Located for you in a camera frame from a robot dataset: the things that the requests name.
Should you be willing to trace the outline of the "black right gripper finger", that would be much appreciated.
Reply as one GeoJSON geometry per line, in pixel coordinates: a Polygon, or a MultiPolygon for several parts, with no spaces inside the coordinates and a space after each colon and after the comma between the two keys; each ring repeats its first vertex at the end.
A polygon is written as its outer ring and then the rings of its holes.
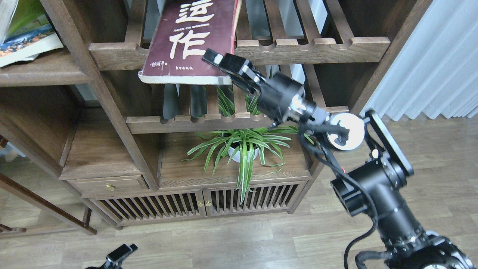
{"type": "Polygon", "coordinates": [[[243,79],[254,79],[257,83],[262,80],[260,72],[255,70],[251,61],[246,58],[230,53],[226,53],[225,56],[222,56],[220,53],[208,48],[202,56],[202,60],[217,67],[229,76],[236,75],[243,79]]]}
{"type": "Polygon", "coordinates": [[[243,79],[236,75],[230,75],[230,78],[232,80],[232,83],[238,86],[244,92],[257,96],[260,95],[260,88],[258,87],[258,83],[254,81],[254,79],[243,79]]]}

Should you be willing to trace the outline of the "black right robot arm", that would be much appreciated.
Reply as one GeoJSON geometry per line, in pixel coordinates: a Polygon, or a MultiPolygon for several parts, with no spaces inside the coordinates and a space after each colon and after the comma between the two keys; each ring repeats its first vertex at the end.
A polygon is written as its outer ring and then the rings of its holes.
{"type": "Polygon", "coordinates": [[[378,230],[385,251],[362,251],[357,268],[365,261],[382,259],[390,269],[474,269],[476,266],[447,237],[426,231],[417,221],[399,190],[414,174],[413,167],[374,110],[361,118],[350,113],[330,114],[305,97],[304,86],[277,72],[265,78],[246,58],[221,55],[207,49],[202,60],[217,67],[244,92],[258,97],[257,108],[273,120],[297,123],[304,148],[336,175],[331,182],[337,198],[351,216],[367,214],[372,228],[352,240],[378,230]]]}

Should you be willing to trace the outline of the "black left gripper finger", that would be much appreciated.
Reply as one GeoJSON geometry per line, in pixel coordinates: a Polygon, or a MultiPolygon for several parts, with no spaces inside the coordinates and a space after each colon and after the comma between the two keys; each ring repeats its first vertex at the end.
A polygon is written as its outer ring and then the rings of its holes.
{"type": "Polygon", "coordinates": [[[122,264],[136,250],[138,250],[138,247],[135,244],[123,244],[106,256],[106,264],[122,264]]]}

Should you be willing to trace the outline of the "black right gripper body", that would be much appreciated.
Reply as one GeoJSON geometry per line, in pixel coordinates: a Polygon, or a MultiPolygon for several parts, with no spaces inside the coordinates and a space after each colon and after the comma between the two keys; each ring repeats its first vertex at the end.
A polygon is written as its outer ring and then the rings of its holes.
{"type": "Polygon", "coordinates": [[[288,120],[317,124],[318,107],[303,97],[304,87],[299,82],[280,72],[270,79],[256,75],[252,82],[258,95],[257,109],[272,119],[273,126],[288,120]]]}

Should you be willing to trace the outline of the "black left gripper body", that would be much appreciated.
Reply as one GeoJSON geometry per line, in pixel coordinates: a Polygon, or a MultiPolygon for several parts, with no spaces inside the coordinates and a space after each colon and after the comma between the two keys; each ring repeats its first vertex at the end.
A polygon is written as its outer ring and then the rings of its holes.
{"type": "Polygon", "coordinates": [[[110,263],[110,262],[105,262],[99,267],[87,267],[86,269],[121,269],[122,268],[122,263],[116,262],[116,263],[110,263]]]}

